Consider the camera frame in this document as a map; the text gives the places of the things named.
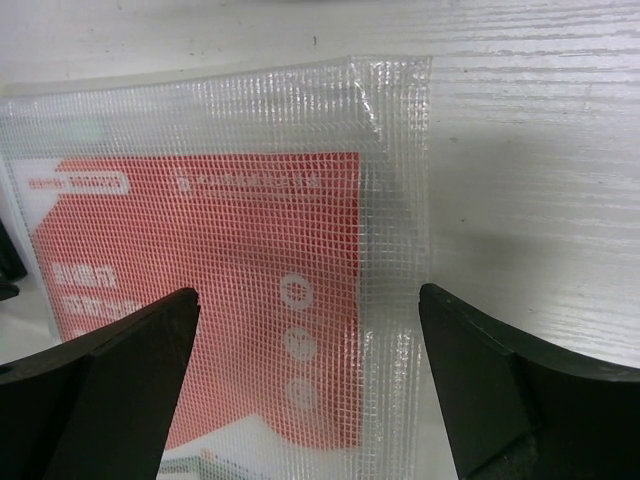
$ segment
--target mesh pouch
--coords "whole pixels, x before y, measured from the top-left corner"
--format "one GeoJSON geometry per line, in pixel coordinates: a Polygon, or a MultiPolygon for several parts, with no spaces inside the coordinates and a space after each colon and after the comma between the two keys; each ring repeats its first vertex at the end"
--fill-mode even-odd
{"type": "Polygon", "coordinates": [[[429,66],[0,100],[6,187],[60,340],[200,293],[158,478],[413,477],[429,66]]]}

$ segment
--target circular icon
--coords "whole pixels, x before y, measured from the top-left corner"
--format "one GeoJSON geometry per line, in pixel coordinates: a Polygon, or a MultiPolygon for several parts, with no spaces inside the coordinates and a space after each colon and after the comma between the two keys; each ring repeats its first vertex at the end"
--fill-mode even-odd
{"type": "Polygon", "coordinates": [[[306,278],[292,273],[280,280],[280,298],[294,310],[304,310],[313,303],[313,288],[306,278]]]}
{"type": "Polygon", "coordinates": [[[291,327],[282,337],[284,348],[296,360],[308,362],[316,356],[316,341],[304,328],[291,327]]]}
{"type": "Polygon", "coordinates": [[[304,378],[294,378],[285,387],[287,398],[300,410],[312,410],[318,403],[316,389],[304,378]]]}

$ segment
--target clear mesh zipper bag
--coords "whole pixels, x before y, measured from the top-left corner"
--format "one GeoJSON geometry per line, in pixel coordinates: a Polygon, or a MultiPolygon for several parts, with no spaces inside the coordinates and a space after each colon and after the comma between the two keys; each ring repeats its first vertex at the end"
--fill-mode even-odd
{"type": "Polygon", "coordinates": [[[414,478],[429,67],[350,57],[0,99],[57,339],[200,294],[159,479],[414,478]]]}

